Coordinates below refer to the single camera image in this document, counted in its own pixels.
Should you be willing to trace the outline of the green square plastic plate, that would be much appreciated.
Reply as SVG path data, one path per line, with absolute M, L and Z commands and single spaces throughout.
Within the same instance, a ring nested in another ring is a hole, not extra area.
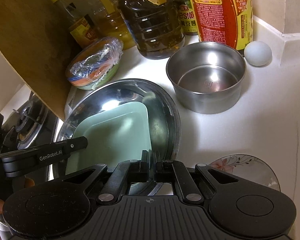
M 140 160 L 143 150 L 151 150 L 147 107 L 141 102 L 128 102 L 84 119 L 73 137 L 86 137 L 85 149 L 73 152 L 65 173 L 95 164 L 115 168 L 126 160 Z

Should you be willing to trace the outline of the floral ceramic plate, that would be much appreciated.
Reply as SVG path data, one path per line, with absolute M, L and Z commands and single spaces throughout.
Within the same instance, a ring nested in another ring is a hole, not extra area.
M 232 154 L 221 157 L 209 165 L 221 171 L 281 191 L 275 172 L 267 163 L 255 156 Z

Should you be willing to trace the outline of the small stainless steel pot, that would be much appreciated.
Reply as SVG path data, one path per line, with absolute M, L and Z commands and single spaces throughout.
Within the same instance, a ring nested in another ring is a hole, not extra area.
M 200 114 L 227 111 L 239 100 L 247 71 L 243 56 L 217 42 L 197 42 L 176 51 L 166 64 L 178 101 Z

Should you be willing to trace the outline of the plastic wrapped colourful bowls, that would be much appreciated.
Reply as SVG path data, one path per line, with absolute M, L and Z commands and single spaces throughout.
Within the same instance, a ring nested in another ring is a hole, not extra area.
M 68 65 L 67 80 L 82 90 L 96 90 L 113 78 L 123 54 L 123 42 L 104 37 L 83 49 Z

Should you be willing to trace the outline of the black gas stove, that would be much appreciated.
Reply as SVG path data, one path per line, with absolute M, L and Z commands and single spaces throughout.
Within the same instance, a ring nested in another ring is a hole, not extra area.
M 0 153 L 53 142 L 58 118 L 33 93 L 2 125 Z

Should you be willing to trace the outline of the large stainless steel basin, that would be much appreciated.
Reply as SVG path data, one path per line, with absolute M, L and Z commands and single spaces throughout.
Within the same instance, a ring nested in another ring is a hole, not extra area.
M 82 98 L 69 112 L 57 140 L 84 136 L 87 148 L 52 165 L 59 178 L 94 164 L 115 168 L 121 161 L 140 159 L 142 152 L 175 159 L 181 141 L 177 106 L 162 87 L 143 79 L 109 83 Z

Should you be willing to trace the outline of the small yellow cap bottle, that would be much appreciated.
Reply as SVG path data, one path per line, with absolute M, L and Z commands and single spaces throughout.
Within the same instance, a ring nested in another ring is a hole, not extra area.
M 65 0 L 50 0 L 68 21 L 68 30 L 75 41 L 85 48 L 98 39 L 97 33 L 83 14 Z

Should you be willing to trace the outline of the yellow cooking oil bottle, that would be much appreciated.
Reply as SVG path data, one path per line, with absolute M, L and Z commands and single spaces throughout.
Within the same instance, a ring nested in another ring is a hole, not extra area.
M 123 42 L 123 50 L 135 46 L 121 12 L 115 0 L 93 0 L 93 13 L 98 31 L 104 36 L 111 36 Z

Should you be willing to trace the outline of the pale blue egg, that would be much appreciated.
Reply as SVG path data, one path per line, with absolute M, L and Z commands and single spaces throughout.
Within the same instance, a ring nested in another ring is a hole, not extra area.
M 252 66 L 265 66 L 272 60 L 270 46 L 262 41 L 250 42 L 244 49 L 244 57 Z

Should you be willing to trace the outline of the dark cooking oil jug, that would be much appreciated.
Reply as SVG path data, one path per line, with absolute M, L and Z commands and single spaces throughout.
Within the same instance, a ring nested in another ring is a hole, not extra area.
M 170 57 L 185 44 L 173 0 L 117 0 L 142 56 Z

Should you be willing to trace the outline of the red label soy sauce bottle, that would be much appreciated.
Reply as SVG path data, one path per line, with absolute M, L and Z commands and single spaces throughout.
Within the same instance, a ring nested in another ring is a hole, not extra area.
M 243 52 L 253 40 L 252 0 L 190 0 L 199 40 Z

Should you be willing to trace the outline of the green lid bean paste jar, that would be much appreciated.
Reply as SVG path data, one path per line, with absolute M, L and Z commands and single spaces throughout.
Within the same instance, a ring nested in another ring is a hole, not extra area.
M 173 0 L 185 35 L 197 35 L 197 25 L 190 0 Z

